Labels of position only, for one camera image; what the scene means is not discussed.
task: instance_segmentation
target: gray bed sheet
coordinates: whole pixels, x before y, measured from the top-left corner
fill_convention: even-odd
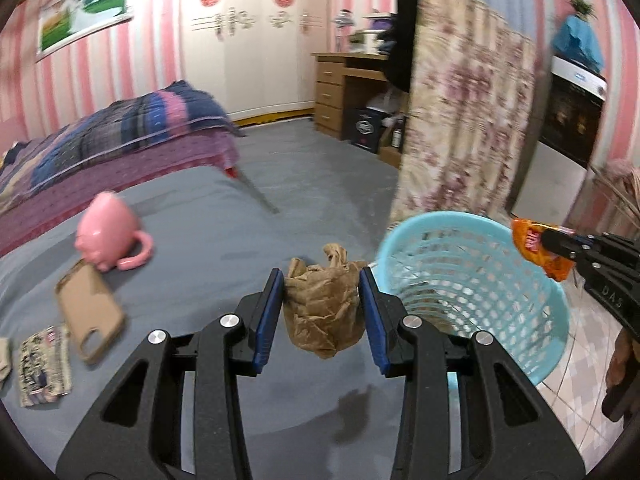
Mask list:
[[[124,334],[96,367],[70,352],[72,392],[56,404],[20,408],[14,372],[0,392],[20,432],[52,469],[71,434],[130,352],[156,328],[182,335],[202,329],[261,290],[270,269],[290,258],[322,262],[322,245],[350,240],[294,238],[242,184],[218,170],[194,168],[121,195],[155,239],[153,259],[105,275],[127,314]],[[17,346],[62,322],[54,286],[78,260],[79,217],[0,259],[0,336]],[[239,378],[240,405],[255,480],[388,479],[398,438],[403,380],[385,380],[366,336],[323,361],[293,346],[282,316],[270,362],[257,378]],[[183,469],[193,471],[191,401],[183,412]]]

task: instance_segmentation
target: striped blanket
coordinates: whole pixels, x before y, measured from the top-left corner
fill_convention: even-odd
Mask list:
[[[208,94],[186,81],[145,96],[117,101],[46,137],[32,140],[0,174],[0,215],[78,171],[202,130],[210,156],[238,161],[235,125]]]

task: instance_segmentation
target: wooden desk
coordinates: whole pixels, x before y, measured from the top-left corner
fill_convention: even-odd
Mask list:
[[[316,52],[316,128],[344,138],[344,112],[364,108],[374,96],[385,92],[382,73],[386,56],[349,52]]]

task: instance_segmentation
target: orange package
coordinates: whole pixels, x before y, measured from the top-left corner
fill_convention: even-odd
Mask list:
[[[545,274],[556,282],[563,282],[574,268],[574,262],[553,254],[542,246],[540,236],[546,229],[574,234],[573,230],[565,227],[544,225],[533,220],[517,218],[511,222],[513,243],[525,260],[542,267]]]

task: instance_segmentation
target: white cabinet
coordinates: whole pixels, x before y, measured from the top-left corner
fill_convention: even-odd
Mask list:
[[[311,108],[328,19],[327,0],[182,0],[185,79],[235,120]]]

